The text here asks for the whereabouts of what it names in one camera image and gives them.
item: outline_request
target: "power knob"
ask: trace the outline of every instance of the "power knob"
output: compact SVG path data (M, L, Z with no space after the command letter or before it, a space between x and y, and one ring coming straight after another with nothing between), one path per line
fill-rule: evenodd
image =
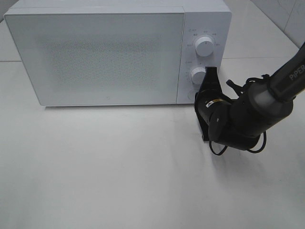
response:
M202 36L195 41L196 53L199 56L208 56L214 51L215 41L209 36Z
M205 76L205 69L198 67L191 71L190 78L193 84L201 85Z

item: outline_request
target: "microwave speckled window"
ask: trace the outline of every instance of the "microwave speckled window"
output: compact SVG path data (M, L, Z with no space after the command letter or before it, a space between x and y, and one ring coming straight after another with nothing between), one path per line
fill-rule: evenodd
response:
M7 21L42 105L176 103L182 13Z

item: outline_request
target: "white table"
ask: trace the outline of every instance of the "white table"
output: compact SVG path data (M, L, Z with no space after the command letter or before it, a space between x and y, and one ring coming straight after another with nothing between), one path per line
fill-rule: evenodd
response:
M220 79L272 74L297 48L250 1L233 12ZM211 154L191 105L38 104L0 23L1 229L303 229L305 94L264 152Z

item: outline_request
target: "microwave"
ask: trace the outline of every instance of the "microwave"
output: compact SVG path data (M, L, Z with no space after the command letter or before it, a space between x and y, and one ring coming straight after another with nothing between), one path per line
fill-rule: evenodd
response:
M43 106L191 104L220 67L222 0L19 0L4 15Z

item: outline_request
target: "robotic arm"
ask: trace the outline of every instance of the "robotic arm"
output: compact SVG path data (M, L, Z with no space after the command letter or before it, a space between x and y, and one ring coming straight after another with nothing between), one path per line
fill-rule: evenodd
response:
M295 96L305 89L305 43L298 53L272 76L249 78L244 86L231 80L238 99L222 93L217 68L207 67L199 92L195 96L195 111L203 132L203 140L210 142L211 151L221 155L227 147L259 153L266 144L266 130L289 116ZM253 151L260 135L262 147ZM215 153L212 142L225 147Z

